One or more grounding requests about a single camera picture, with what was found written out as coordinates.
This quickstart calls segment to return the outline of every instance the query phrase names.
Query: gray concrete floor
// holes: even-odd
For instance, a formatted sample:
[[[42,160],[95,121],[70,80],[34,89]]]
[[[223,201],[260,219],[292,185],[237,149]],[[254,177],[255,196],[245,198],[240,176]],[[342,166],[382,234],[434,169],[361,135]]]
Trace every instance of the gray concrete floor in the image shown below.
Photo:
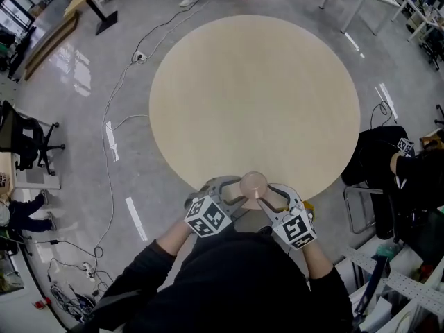
[[[66,239],[92,251],[105,232],[111,204],[101,138],[104,107],[138,41],[154,26],[178,12],[180,1],[109,0],[104,8],[108,13],[118,10],[119,23],[97,37],[94,31],[98,19],[86,8],[77,30],[22,85],[17,105],[40,118],[59,121],[61,127],[53,134],[53,143],[67,144],[63,153],[55,153],[55,168],[62,189],[51,191],[51,211],[57,217],[59,231],[33,234],[34,239]],[[148,114],[149,92],[156,69],[169,49],[188,32],[222,17],[266,15],[306,28],[340,57],[357,89],[361,130],[369,128],[372,109],[381,101],[379,94],[384,97],[381,91],[384,84],[393,99],[398,124],[406,128],[409,137],[418,145],[418,138],[434,129],[435,105],[443,103],[443,72],[434,71],[416,42],[407,42],[409,32],[405,28],[405,17],[399,16],[376,37],[370,32],[364,20],[376,26],[390,8],[376,1],[365,3],[361,16],[351,23],[350,39],[342,34],[339,29],[355,1],[330,0],[326,9],[321,10],[320,0],[213,0],[168,35],[146,64],[128,70],[123,87],[111,103],[107,120],[115,126],[128,115]],[[167,29],[188,14],[181,14],[171,25],[157,29],[139,49],[149,54]],[[376,111],[374,126],[383,120]],[[114,131],[113,136],[119,156],[117,161],[114,161],[115,153],[109,149],[107,138],[105,145],[115,215],[109,233],[101,242],[104,255],[99,260],[99,270],[115,278],[145,245],[183,215],[182,204],[191,188],[161,156],[148,119],[130,120]],[[349,231],[342,191],[343,183],[338,179],[310,200],[316,210],[319,240],[334,261],[340,259],[342,246],[356,246],[371,235],[370,231],[354,236]],[[34,195],[34,191],[24,191],[26,199]],[[148,241],[142,241],[133,223],[127,205],[129,198]],[[44,211],[36,216],[44,216]],[[237,227],[239,230],[258,229],[263,221],[261,216],[260,212],[250,212],[239,220]],[[193,240],[190,237],[180,257],[191,248]],[[85,260],[94,262],[67,244],[37,245],[33,252],[32,265],[45,290],[49,288],[46,271],[53,256],[71,264],[81,264]],[[291,256],[300,263],[300,253],[292,252]],[[67,291],[66,282],[81,293],[90,293],[97,285],[77,269],[59,264],[51,267],[51,277],[62,283]],[[106,275],[102,277],[109,282]],[[75,323],[65,314],[60,315],[68,326]]]

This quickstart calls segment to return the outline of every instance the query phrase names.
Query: jeans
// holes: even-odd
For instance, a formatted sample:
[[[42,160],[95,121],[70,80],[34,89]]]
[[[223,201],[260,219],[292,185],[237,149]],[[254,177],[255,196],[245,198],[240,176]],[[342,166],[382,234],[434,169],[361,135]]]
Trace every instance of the jeans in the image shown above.
[[[9,204],[9,212],[11,218],[8,228],[12,230],[28,230],[30,232],[44,232],[51,230],[53,227],[50,219],[30,219],[29,216],[41,208],[44,204],[44,197],[38,194],[33,201],[20,203],[11,201]]]

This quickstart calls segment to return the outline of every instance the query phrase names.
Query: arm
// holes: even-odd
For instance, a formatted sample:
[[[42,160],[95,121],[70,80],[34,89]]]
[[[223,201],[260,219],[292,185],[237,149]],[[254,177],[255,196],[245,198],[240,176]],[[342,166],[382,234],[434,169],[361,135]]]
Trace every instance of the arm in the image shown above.
[[[190,233],[191,228],[183,219],[177,220],[164,235],[157,241],[153,241],[134,258],[103,297],[135,290],[154,295],[157,288],[167,278],[176,255]]]
[[[320,312],[319,332],[351,332],[352,304],[344,283],[317,240],[302,247],[310,276],[312,309]]]

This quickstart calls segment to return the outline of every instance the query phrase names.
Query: black chair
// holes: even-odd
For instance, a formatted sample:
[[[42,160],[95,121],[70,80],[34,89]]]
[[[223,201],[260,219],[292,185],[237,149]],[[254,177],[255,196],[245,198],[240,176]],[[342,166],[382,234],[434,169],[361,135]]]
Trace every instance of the black chair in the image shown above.
[[[377,153],[379,148],[386,147],[388,154],[384,163],[389,167],[389,159],[392,154],[398,151],[396,146],[400,138],[407,138],[407,133],[401,126],[377,127],[359,134],[359,139],[353,156],[341,174],[342,181],[347,185],[344,189],[343,197],[348,213],[350,230],[355,234],[362,233],[364,230],[374,225],[376,235],[379,238],[388,239],[393,237],[395,242],[399,241],[399,214],[395,204],[396,201],[394,200],[394,198],[396,198],[396,189],[394,189],[394,186],[383,186],[381,188],[381,182],[375,182],[370,176],[371,174],[365,174],[361,164],[361,154],[363,151],[366,151],[366,148],[372,149]],[[368,187],[360,187],[359,184],[362,182],[366,182]],[[357,192],[359,195],[362,193],[370,194],[373,206],[375,220],[366,223],[366,225],[359,230],[355,230],[355,227],[353,226],[350,202],[348,199],[351,192]]]
[[[441,105],[436,105],[436,109],[441,111],[441,114],[443,115],[443,119],[444,119],[444,111],[443,111]],[[444,125],[444,121],[439,121],[439,120],[436,119],[435,120],[435,124],[436,125]]]
[[[56,173],[49,169],[47,152],[51,149],[65,149],[64,144],[48,146],[51,133],[54,127],[58,126],[58,122],[53,123],[45,137],[36,119],[21,116],[9,102],[4,101],[0,111],[0,152],[18,154],[20,164],[15,162],[15,167],[20,171],[32,169],[34,161],[39,157],[37,165],[39,167],[45,165],[48,174],[53,176]],[[25,135],[25,130],[32,130],[32,137]]]

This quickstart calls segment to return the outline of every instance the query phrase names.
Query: chair leg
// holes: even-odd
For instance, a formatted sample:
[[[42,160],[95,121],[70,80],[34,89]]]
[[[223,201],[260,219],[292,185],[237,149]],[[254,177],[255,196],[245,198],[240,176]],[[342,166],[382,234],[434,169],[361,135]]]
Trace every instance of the chair leg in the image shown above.
[[[344,189],[343,192],[343,197],[344,197],[344,201],[345,201],[345,208],[347,209],[347,215],[348,215],[348,224],[350,226],[350,231],[354,234],[360,234],[363,231],[365,231],[367,228],[372,227],[373,225],[375,225],[375,222],[370,222],[367,223],[363,228],[360,228],[359,230],[355,230],[355,227],[353,226],[353,219],[352,219],[352,212],[350,209],[350,202],[348,200],[348,193],[351,191],[356,191],[356,192],[361,192],[361,193],[367,193],[367,194],[378,194],[378,195],[382,195],[383,191],[379,190],[379,189],[369,189],[369,188],[365,188],[365,187],[346,187]]]
[[[436,109],[441,111],[441,114],[443,115],[443,118],[444,118],[444,111],[443,111],[441,105],[436,105]]]
[[[56,173],[55,171],[50,170],[49,168],[49,160],[48,160],[48,151],[50,151],[51,149],[65,149],[65,145],[61,144],[59,146],[48,146],[49,143],[49,139],[51,138],[51,134],[53,132],[54,127],[58,127],[59,124],[57,123],[53,123],[51,125],[51,127],[49,128],[48,133],[46,134],[46,137],[44,138],[44,143],[43,143],[43,147],[40,149],[40,156],[39,156],[39,160],[37,162],[37,165],[40,167],[40,163],[42,162],[42,160],[44,161],[44,165],[46,167],[46,171],[48,172],[49,175],[54,176]]]
[[[49,168],[49,161],[48,161],[48,155],[46,154],[46,152],[40,152],[40,157],[43,159],[44,161],[44,165],[46,167],[46,171],[48,172],[49,175],[55,175],[56,172],[53,170],[50,170]]]
[[[48,146],[47,148],[46,148],[48,151],[50,151],[51,149],[65,149],[65,145],[64,144],[61,144],[61,145],[59,145],[59,146]]]

